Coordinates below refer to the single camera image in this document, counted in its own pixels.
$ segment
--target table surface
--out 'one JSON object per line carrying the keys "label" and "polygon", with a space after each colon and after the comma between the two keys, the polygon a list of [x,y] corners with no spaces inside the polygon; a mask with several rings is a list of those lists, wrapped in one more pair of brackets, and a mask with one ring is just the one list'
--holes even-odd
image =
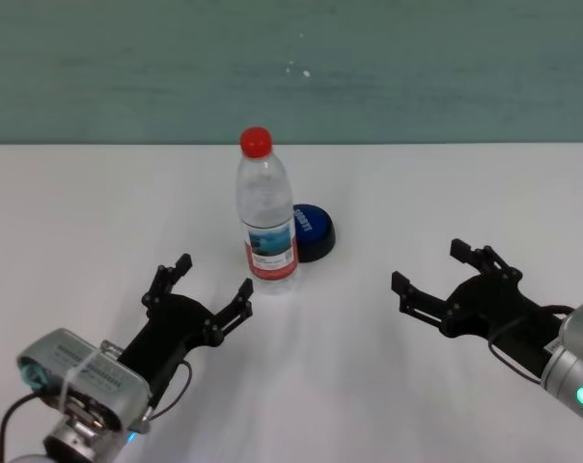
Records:
{"label": "table surface", "polygon": [[[450,241],[492,245],[540,304],[583,303],[583,144],[279,147],[297,202],[337,245],[297,290],[189,354],[180,405],[118,461],[583,462],[583,421],[497,362],[400,314],[390,275],[446,297],[474,274]],[[126,345],[155,267],[183,252],[177,292],[214,311],[247,274],[235,147],[0,147],[0,418],[14,358],[66,327]],[[185,379],[178,373],[163,403]],[[11,422],[10,458],[41,451],[59,415]]]}

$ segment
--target black cable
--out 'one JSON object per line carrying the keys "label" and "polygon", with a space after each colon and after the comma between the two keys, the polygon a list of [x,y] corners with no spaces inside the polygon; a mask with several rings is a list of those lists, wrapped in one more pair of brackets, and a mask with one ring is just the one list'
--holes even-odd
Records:
{"label": "black cable", "polygon": [[35,393],[28,394],[11,405],[11,407],[6,411],[4,418],[2,418],[2,422],[0,423],[0,462],[4,463],[4,459],[6,457],[6,431],[9,425],[9,420],[11,419],[14,411],[24,403],[27,403],[35,398],[44,397],[46,395],[55,394],[52,394],[49,391],[37,391]]}
{"label": "black cable", "polygon": [[169,412],[172,408],[174,408],[176,405],[178,405],[178,402],[180,402],[180,399],[182,398],[182,396],[184,395],[184,393],[186,392],[186,390],[188,389],[188,387],[191,384],[191,380],[193,379],[193,367],[191,366],[191,364],[189,364],[188,362],[186,362],[185,360],[182,360],[180,362],[180,365],[184,365],[185,367],[188,368],[188,378],[186,378],[186,383],[184,384],[184,387],[182,388],[182,390],[180,391],[180,393],[178,394],[178,397],[176,397],[176,399],[170,403],[167,407],[165,407],[163,410],[161,410],[160,412],[152,415],[152,417],[150,418],[150,421],[153,422],[154,420],[156,420],[157,418],[162,417],[163,415],[165,415],[167,412]]}
{"label": "black cable", "polygon": [[541,384],[541,380],[535,378],[534,376],[530,376],[526,373],[524,373],[523,371],[521,371],[520,369],[518,369],[517,367],[515,367],[513,364],[511,364],[508,360],[506,360],[504,357],[502,357],[500,354],[497,353],[497,351],[495,350],[495,341],[502,336],[504,333],[506,333],[509,330],[512,330],[512,328],[515,328],[519,323],[521,323],[523,320],[525,320],[527,318],[527,316],[521,316],[519,318],[516,318],[515,320],[505,324],[504,326],[502,326],[501,328],[497,329],[495,331],[495,333],[493,333],[489,338],[488,338],[488,350],[491,352],[491,354],[493,354],[495,356],[495,358],[497,360],[499,360],[500,362],[502,362],[505,366],[507,366],[508,368],[510,368],[512,371],[514,371],[516,374],[518,374],[519,376],[521,376],[523,379],[527,379],[528,381],[534,383],[534,384]]}
{"label": "black cable", "polygon": [[[555,315],[568,315],[571,314],[573,311],[572,308],[570,307],[566,307],[566,306],[548,306],[546,308],[541,308],[540,312],[543,313],[552,313]],[[515,320],[505,324],[504,326],[502,326],[501,328],[497,329],[495,331],[495,333],[493,333],[489,338],[488,338],[488,350],[491,352],[491,354],[493,354],[495,356],[495,358],[497,360],[499,360],[500,362],[502,362],[506,367],[510,368],[512,371],[514,371],[516,374],[518,374],[519,376],[521,376],[523,379],[527,379],[528,381],[534,383],[534,384],[541,384],[541,380],[538,378],[535,378],[534,376],[531,376],[523,371],[521,371],[520,369],[518,369],[517,367],[515,367],[513,364],[511,364],[508,360],[506,360],[504,357],[502,357],[500,354],[497,353],[497,351],[495,350],[495,341],[502,336],[504,333],[506,333],[509,330],[512,330],[512,328],[515,328],[516,326],[518,326],[519,323],[525,321],[525,319],[528,317],[529,315],[526,316],[521,316],[519,318],[516,318]]]}

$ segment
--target plastic bottle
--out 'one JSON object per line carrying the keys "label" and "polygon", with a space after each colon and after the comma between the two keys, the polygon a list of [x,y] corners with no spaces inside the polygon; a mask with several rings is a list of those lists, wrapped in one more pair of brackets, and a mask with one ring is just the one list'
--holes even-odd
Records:
{"label": "plastic bottle", "polygon": [[259,289],[277,292],[292,286],[298,266],[292,188],[265,128],[246,129],[240,146],[236,206],[249,268]]}

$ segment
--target green wall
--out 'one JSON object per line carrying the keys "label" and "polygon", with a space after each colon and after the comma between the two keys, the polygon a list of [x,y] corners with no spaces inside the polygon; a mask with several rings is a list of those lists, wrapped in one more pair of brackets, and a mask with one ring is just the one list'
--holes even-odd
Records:
{"label": "green wall", "polygon": [[0,0],[0,142],[233,143],[250,124],[583,141],[583,0]]}

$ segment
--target red bottle cap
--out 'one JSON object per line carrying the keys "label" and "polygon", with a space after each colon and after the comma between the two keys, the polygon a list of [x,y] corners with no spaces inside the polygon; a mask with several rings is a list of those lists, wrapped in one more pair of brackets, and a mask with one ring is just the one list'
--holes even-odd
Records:
{"label": "red bottle cap", "polygon": [[240,146],[246,157],[259,159],[272,152],[272,138],[270,132],[263,127],[251,127],[242,132]]}

